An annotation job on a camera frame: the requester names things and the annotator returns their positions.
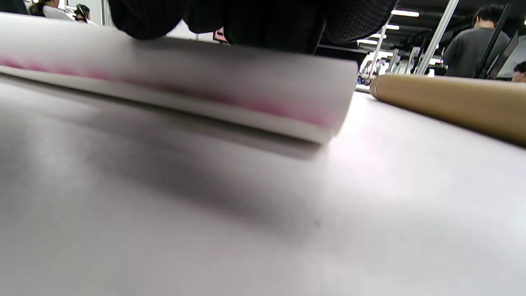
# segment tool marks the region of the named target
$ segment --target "man in gray shirt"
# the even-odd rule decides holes
[[[460,32],[444,52],[443,60],[448,66],[446,76],[471,77],[473,75],[477,64],[482,60],[482,55],[490,42],[502,11],[502,6],[498,5],[486,6],[477,11],[475,27]],[[501,32],[488,61],[493,61],[497,55],[501,54],[509,41],[510,38],[506,33]]]

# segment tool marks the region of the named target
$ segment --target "black hair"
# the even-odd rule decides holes
[[[484,21],[492,21],[495,25],[499,22],[500,16],[504,11],[504,6],[498,4],[492,4],[488,6],[481,7],[477,13],[475,13],[475,21],[477,17]]]
[[[88,22],[89,7],[84,4],[77,4],[77,9],[73,12],[76,21]]]
[[[517,66],[515,66],[513,71],[514,72],[520,72],[520,73],[526,73],[526,61],[518,64]]]
[[[45,17],[43,9],[44,9],[44,5],[46,4],[46,2],[49,2],[49,1],[52,1],[52,0],[39,0],[37,3],[33,3],[33,5],[31,5],[28,9],[29,14]]]

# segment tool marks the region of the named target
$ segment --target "white foam block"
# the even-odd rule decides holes
[[[327,143],[341,128],[356,62],[0,13],[0,72]]]

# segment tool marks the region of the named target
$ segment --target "white shirt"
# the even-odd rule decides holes
[[[69,16],[67,16],[67,14],[66,14],[66,12],[64,10],[61,10],[61,9],[58,9],[58,8],[54,8],[54,7],[51,7],[51,6],[48,6],[48,5],[44,5],[44,7],[42,7],[42,12],[48,18],[64,19],[66,21],[72,21],[73,20]]]

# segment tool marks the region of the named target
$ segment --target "gloved hand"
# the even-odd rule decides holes
[[[120,30],[146,40],[170,32],[181,19],[194,33],[225,28],[242,44],[312,53],[321,34],[348,43],[376,33],[396,0],[109,0]]]

